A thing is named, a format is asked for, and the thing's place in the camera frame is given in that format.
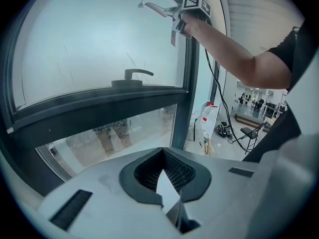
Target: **window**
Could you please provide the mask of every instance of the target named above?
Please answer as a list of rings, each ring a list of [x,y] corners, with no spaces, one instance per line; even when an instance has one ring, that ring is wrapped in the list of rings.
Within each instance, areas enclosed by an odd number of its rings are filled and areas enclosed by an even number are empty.
[[[177,35],[172,46],[172,19],[138,8],[140,2],[37,0],[15,48],[15,106],[21,110],[66,93],[110,87],[131,68],[154,73],[133,74],[143,85],[182,87],[186,39]],[[146,2],[176,5],[174,0]]]
[[[40,155],[56,172],[62,168],[72,177],[109,158],[169,147],[175,108],[176,105],[164,107],[57,140],[40,147]]]

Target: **black t-shirt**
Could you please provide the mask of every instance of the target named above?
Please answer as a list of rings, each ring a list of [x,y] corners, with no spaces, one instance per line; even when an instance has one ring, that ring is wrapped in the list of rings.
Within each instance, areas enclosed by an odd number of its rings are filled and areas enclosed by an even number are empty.
[[[318,47],[317,33],[305,20],[297,36],[292,30],[277,47],[268,50],[279,57],[292,73],[289,90],[291,90],[309,66]],[[243,159],[259,162],[263,154],[300,135],[300,129],[292,111],[287,109],[276,120],[262,141]]]

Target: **plastic bottle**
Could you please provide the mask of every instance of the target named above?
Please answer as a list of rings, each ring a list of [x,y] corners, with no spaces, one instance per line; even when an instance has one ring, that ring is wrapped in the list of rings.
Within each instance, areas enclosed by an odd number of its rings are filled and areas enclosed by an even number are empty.
[[[200,121],[202,122],[204,137],[207,137],[208,134],[208,137],[211,138],[217,119],[218,108],[214,103],[207,104],[208,106],[204,108]]]

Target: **chair seat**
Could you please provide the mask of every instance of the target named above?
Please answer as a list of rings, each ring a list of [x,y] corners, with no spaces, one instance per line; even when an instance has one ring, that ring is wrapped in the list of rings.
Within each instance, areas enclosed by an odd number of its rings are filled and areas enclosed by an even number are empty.
[[[258,136],[255,132],[252,132],[252,130],[248,127],[242,127],[240,131],[242,131],[250,139],[255,139]]]

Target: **white marker cube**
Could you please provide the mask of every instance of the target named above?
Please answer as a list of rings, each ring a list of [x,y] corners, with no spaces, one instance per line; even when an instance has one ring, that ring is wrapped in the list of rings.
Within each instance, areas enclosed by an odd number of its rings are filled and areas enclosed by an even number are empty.
[[[198,16],[207,16],[210,18],[210,5],[206,0],[183,0],[182,10],[195,10]]]

